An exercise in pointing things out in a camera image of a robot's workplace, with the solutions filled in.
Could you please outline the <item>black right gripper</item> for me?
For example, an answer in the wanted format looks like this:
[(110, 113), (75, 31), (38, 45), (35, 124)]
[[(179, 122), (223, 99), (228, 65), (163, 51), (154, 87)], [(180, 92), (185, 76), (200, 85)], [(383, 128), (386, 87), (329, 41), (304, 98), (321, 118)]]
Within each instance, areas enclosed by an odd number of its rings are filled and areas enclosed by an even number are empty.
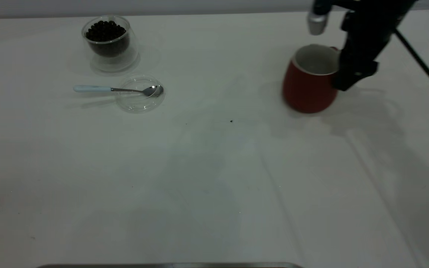
[(350, 10), (341, 29), (347, 39), (339, 55), (339, 69), (334, 75), (334, 88), (349, 90), (357, 82), (374, 75), (375, 61), (398, 26), (398, 10)]

